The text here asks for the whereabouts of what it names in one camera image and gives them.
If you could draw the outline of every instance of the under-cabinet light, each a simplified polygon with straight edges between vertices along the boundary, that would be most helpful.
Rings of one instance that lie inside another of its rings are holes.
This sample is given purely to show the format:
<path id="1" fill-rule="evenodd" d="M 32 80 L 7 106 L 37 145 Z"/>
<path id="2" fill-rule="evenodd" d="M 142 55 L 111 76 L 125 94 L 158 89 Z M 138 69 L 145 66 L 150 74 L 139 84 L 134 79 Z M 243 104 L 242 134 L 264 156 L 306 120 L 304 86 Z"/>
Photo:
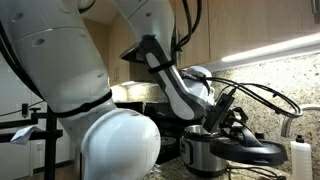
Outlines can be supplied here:
<path id="1" fill-rule="evenodd" d="M 135 84 L 136 82 L 134 82 L 134 81 L 128 81 L 128 82 L 124 82 L 124 83 L 122 83 L 121 85 L 122 86 L 129 86 L 129 85 L 133 85 L 133 84 Z"/>
<path id="2" fill-rule="evenodd" d="M 224 62 L 235 62 L 243 60 L 267 60 L 277 57 L 297 56 L 302 54 L 310 54 L 320 52 L 320 33 L 307 35 L 301 38 L 292 39 L 265 46 L 250 51 L 234 54 L 222 58 Z"/>

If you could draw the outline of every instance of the white wall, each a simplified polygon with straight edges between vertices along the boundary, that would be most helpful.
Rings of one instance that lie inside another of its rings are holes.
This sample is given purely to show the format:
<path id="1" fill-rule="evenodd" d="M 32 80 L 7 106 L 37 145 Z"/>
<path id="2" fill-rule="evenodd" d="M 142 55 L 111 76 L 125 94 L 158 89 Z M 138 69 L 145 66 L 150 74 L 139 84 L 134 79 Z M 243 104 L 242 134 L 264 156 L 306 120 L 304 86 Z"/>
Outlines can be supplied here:
<path id="1" fill-rule="evenodd" d="M 30 105 L 39 101 L 41 99 L 20 81 L 0 53 L 0 114 L 21 109 L 22 103 Z M 46 106 L 46 103 L 41 103 L 35 107 L 41 107 L 41 111 L 46 112 Z M 23 119 L 21 113 L 0 117 L 0 122 L 19 119 Z M 39 119 L 37 126 L 45 129 L 45 119 Z M 16 132 L 17 129 L 19 128 L 0 130 L 0 133 Z M 71 148 L 70 138 L 65 131 L 63 137 L 57 140 L 56 150 L 57 163 L 74 158 L 74 148 Z M 33 169 L 44 166 L 44 152 L 44 140 L 31 141 L 26 146 L 0 144 L 0 179 L 12 180 L 32 174 Z"/>
<path id="2" fill-rule="evenodd" d="M 31 103 L 31 91 L 15 76 L 0 54 L 0 114 L 21 109 Z M 23 119 L 21 113 L 0 117 L 0 122 Z M 0 130 L 0 134 L 14 133 L 17 128 Z M 0 143 L 0 179 L 12 180 L 29 175 L 30 150 L 25 146 Z"/>

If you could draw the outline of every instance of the black cable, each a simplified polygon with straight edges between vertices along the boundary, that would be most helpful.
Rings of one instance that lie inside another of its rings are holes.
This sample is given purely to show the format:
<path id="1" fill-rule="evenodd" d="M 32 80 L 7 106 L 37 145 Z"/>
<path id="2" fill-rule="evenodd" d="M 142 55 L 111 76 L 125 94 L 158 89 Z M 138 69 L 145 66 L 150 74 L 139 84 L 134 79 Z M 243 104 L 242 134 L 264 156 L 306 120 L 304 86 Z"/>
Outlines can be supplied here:
<path id="1" fill-rule="evenodd" d="M 16 56 L 16 54 L 10 44 L 10 41 L 9 41 L 8 37 L 6 36 L 6 33 L 5 33 L 5 30 L 4 30 L 4 27 L 3 27 L 1 20 L 0 20 L 0 51 L 1 51 L 4 59 L 6 60 L 8 65 L 10 66 L 10 68 L 19 77 L 19 79 L 33 93 L 35 93 L 37 96 L 39 96 L 41 99 L 43 99 L 39 90 L 32 82 L 31 78 L 28 76 L 28 74 L 22 68 L 22 66 L 18 60 L 18 57 Z"/>
<path id="2" fill-rule="evenodd" d="M 181 48 L 190 41 L 191 35 L 196 31 L 196 29 L 199 25 L 199 22 L 201 19 L 201 13 L 202 13 L 202 1 L 197 0 L 197 16 L 196 16 L 196 20 L 195 20 L 193 27 L 191 27 L 192 26 L 191 25 L 191 15 L 190 15 L 188 2 L 186 0 L 183 0 L 182 2 L 183 2 L 183 6 L 185 9 L 185 13 L 186 13 L 187 23 L 188 23 L 188 34 L 186 36 L 184 36 L 173 48 L 172 53 L 171 53 L 171 58 L 173 60 L 175 60 L 174 55 L 176 54 L 176 52 L 181 51 Z"/>
<path id="3" fill-rule="evenodd" d="M 240 91 L 244 92 L 245 94 L 247 94 L 249 97 L 255 99 L 258 102 L 260 102 L 261 104 L 263 104 L 263 105 L 275 110 L 275 112 L 277 114 L 282 114 L 282 115 L 285 115 L 285 116 L 290 117 L 290 118 L 297 118 L 297 117 L 302 116 L 302 110 L 296 103 L 294 103 L 291 99 L 289 99 L 288 97 L 284 96 L 280 92 L 278 92 L 276 90 L 273 90 L 271 88 L 268 88 L 266 86 L 263 86 L 263 85 L 257 86 L 257 84 L 252 84 L 252 83 L 237 83 L 237 82 L 234 82 L 232 80 L 223 79 L 223 78 L 217 78 L 217 77 L 206 77 L 205 79 L 206 80 L 210 80 L 210 81 L 224 83 L 224 84 L 230 85 L 232 87 L 235 87 L 235 88 L 239 89 Z M 268 100 L 262 98 L 261 96 L 259 96 L 258 94 L 256 94 L 252 90 L 248 89 L 244 85 L 254 85 L 257 88 L 263 89 L 265 91 L 272 92 L 274 95 L 279 96 L 281 99 L 286 101 L 295 110 L 295 113 L 291 113 L 291 112 L 283 110 L 282 108 L 277 107 L 276 105 L 274 105 L 273 103 L 269 102 Z"/>
<path id="4" fill-rule="evenodd" d="M 231 180 L 231 171 L 232 171 L 232 169 L 248 170 L 248 171 L 251 171 L 251 172 L 266 176 L 268 178 L 273 178 L 273 179 L 278 179 L 279 178 L 279 176 L 276 173 L 274 173 L 274 172 L 272 172 L 272 171 L 270 171 L 268 169 L 261 168 L 261 167 L 239 167 L 239 166 L 231 166 L 230 164 L 228 164 L 227 170 L 228 170 L 229 180 Z M 268 172 L 270 174 L 266 174 L 264 172 L 257 171 L 257 169 L 265 171 L 265 172 Z"/>
<path id="5" fill-rule="evenodd" d="M 197 27 L 198 27 L 198 25 L 200 23 L 201 13 L 202 13 L 202 1 L 201 0 L 197 0 L 197 16 L 196 16 L 196 20 L 195 20 L 195 22 L 193 24 L 193 27 L 192 27 L 192 30 L 191 30 L 191 34 L 193 34 L 196 31 L 196 29 L 197 29 Z M 187 40 L 187 36 L 183 37 L 180 40 L 180 42 L 183 43 L 182 46 L 184 46 L 186 44 L 185 43 L 186 40 Z"/>
<path id="6" fill-rule="evenodd" d="M 30 107 L 32 107 L 32 106 L 35 106 L 35 105 L 37 105 L 37 104 L 40 104 L 40 103 L 42 103 L 42 102 L 44 102 L 44 101 L 40 101 L 40 102 L 31 104 L 30 106 L 28 106 L 28 108 L 30 108 Z M 14 113 L 18 113 L 18 112 L 21 112 L 21 111 L 22 111 L 22 109 L 17 110 L 17 111 L 13 111 L 13 112 L 9 112 L 9 113 L 5 113 L 5 114 L 0 114 L 0 117 L 2 117 L 2 116 L 7 116 L 7 115 L 10 115 L 10 114 L 14 114 Z"/>
<path id="7" fill-rule="evenodd" d="M 223 94 L 223 92 L 224 92 L 227 88 L 229 88 L 229 87 L 230 87 L 230 85 L 227 85 L 227 86 L 225 86 L 224 88 L 222 88 L 215 101 L 217 101 L 217 100 L 221 97 L 221 95 Z"/>

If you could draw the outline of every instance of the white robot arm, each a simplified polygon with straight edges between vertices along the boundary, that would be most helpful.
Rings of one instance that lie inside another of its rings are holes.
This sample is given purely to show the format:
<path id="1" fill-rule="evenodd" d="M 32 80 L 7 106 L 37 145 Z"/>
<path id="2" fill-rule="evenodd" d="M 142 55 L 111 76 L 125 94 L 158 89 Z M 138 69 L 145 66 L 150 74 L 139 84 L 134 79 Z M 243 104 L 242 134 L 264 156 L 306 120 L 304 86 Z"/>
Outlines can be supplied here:
<path id="1" fill-rule="evenodd" d="M 139 179 L 160 149 L 157 126 L 117 109 L 103 61 L 79 16 L 94 0 L 1 0 L 2 53 L 26 72 L 85 157 L 85 179 Z M 168 1 L 113 1 L 140 39 L 150 68 L 170 59 L 173 12 Z M 200 67 L 188 70 L 210 76 Z M 204 115 L 207 88 L 182 80 L 175 66 L 154 73 L 174 112 Z"/>

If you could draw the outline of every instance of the black stand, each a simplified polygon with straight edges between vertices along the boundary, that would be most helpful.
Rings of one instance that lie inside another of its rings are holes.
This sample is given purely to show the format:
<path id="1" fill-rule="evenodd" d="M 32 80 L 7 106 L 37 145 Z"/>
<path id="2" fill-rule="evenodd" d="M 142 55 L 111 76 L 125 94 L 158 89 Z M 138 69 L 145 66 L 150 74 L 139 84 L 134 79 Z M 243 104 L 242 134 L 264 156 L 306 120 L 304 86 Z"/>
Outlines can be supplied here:
<path id="1" fill-rule="evenodd" d="M 47 113 L 37 113 L 40 108 L 31 108 L 33 111 L 31 114 L 31 120 L 19 120 L 12 122 L 0 123 L 0 129 L 21 127 L 27 125 L 34 125 L 38 123 L 38 119 L 47 119 L 47 126 L 45 131 L 35 131 L 31 134 L 29 140 L 44 139 L 46 142 L 45 150 L 45 167 L 44 167 L 44 179 L 55 179 L 55 165 L 56 165 L 56 142 L 57 139 L 62 137 L 63 130 L 57 129 L 57 118 L 48 106 Z M 15 133 L 0 134 L 0 143 L 8 143 Z"/>

